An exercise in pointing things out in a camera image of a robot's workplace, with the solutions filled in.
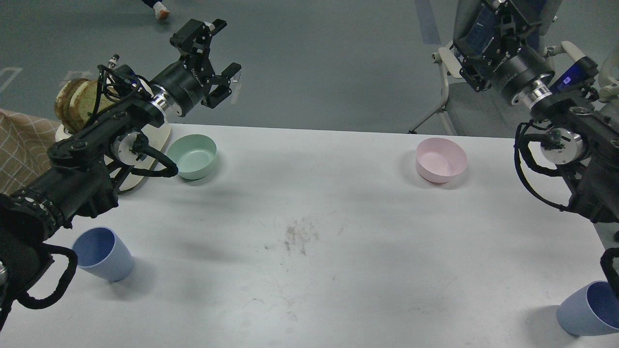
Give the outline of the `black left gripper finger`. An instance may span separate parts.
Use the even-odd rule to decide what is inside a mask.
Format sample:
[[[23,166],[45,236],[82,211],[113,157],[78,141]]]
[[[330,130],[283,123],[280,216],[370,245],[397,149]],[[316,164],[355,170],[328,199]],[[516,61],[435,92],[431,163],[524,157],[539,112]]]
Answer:
[[[214,109],[232,94],[233,77],[241,71],[242,66],[232,62],[220,75],[206,75],[203,81],[203,106]]]
[[[222,19],[213,22],[190,19],[172,35],[170,44],[176,49],[203,49],[226,26],[227,22]]]

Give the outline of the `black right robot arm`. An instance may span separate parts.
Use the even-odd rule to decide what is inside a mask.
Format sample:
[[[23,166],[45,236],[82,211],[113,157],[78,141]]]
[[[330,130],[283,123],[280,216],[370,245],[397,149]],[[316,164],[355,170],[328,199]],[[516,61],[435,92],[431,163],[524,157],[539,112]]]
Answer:
[[[516,129],[514,163],[533,197],[592,223],[618,221],[618,124],[594,109],[597,64],[563,47],[574,64],[559,79],[542,48],[549,0],[460,0],[453,47],[476,92],[495,90],[530,119]]]

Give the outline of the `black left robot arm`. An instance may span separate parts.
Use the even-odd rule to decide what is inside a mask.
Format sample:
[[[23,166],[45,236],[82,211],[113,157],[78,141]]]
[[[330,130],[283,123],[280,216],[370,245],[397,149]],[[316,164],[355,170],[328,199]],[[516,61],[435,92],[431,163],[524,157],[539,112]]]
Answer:
[[[93,112],[82,130],[48,149],[51,167],[31,184],[1,196],[1,322],[13,302],[41,310],[58,302],[77,269],[68,247],[46,243],[75,216],[95,218],[118,205],[130,174],[173,177],[178,167],[149,145],[146,125],[161,127],[196,105],[215,108],[232,93],[241,70],[232,62],[215,73],[209,60],[212,38],[226,27],[190,19],[170,38],[180,57],[151,81],[114,56],[99,65]]]

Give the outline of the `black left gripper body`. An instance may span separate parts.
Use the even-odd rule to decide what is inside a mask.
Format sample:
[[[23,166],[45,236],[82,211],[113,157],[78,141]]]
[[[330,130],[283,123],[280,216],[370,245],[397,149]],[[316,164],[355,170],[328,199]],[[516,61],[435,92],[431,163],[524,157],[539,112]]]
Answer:
[[[180,57],[152,79],[179,107],[185,117],[197,105],[203,105],[203,81],[217,75],[210,62],[210,45],[203,49],[177,49]]]

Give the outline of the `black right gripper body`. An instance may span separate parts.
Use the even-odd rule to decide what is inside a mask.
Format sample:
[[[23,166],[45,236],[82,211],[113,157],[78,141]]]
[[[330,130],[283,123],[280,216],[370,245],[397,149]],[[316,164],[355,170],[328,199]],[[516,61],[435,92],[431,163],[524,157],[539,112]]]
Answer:
[[[473,90],[494,88],[512,104],[535,81],[550,82],[540,37],[553,13],[550,0],[458,1],[453,52],[460,75]]]

